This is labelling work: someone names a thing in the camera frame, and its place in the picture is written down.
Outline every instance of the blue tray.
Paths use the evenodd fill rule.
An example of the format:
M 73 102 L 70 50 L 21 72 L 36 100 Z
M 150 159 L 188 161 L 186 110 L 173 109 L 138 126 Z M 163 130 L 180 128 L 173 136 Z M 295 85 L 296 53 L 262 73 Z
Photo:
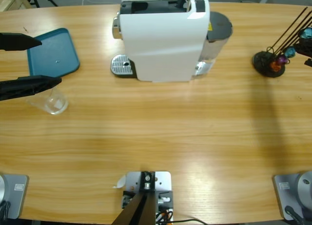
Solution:
M 36 39 L 42 45 L 27 50 L 30 75 L 61 77 L 79 68 L 80 61 L 67 29 L 60 28 Z

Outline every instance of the sticker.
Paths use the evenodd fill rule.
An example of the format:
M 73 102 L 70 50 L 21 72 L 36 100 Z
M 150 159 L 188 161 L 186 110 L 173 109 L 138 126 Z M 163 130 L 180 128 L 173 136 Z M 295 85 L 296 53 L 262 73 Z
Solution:
M 279 183 L 279 188 L 282 190 L 290 189 L 288 182 Z
M 208 31 L 212 31 L 212 30 L 213 30 L 213 26 L 211 25 L 211 22 L 210 22 L 208 26 Z
M 14 187 L 14 191 L 24 191 L 24 184 L 16 184 Z

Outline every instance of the white coffee machine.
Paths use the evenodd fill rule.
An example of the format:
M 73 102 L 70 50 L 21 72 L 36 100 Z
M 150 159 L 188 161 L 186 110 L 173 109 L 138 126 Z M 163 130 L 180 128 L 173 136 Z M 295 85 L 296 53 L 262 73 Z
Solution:
M 189 81 L 207 36 L 208 0 L 122 0 L 113 36 L 126 55 L 112 60 L 119 77 Z

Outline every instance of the wooden table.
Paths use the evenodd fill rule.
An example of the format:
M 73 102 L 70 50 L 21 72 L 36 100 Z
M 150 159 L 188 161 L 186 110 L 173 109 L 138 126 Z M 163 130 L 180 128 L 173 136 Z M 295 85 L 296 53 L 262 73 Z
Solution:
M 24 99 L 0 102 L 0 171 L 30 177 L 21 217 L 111 223 L 128 171 L 172 174 L 175 218 L 208 223 L 281 219 L 272 177 L 312 168 L 312 68 L 296 56 L 276 79 L 252 56 L 281 35 L 302 6 L 212 3 L 233 36 L 209 74 L 175 83 L 119 79 L 124 52 L 112 36 L 117 5 L 0 13 L 0 32 L 37 36 L 65 27 L 80 69 L 59 85 L 59 116 Z M 28 75 L 26 52 L 0 52 L 0 79 Z

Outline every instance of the clear plastic cup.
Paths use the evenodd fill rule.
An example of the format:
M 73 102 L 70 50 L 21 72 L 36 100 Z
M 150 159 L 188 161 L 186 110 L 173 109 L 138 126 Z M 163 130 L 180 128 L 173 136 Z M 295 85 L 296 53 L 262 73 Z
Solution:
M 65 96 L 56 87 L 26 97 L 26 102 L 50 114 L 60 114 L 68 106 Z

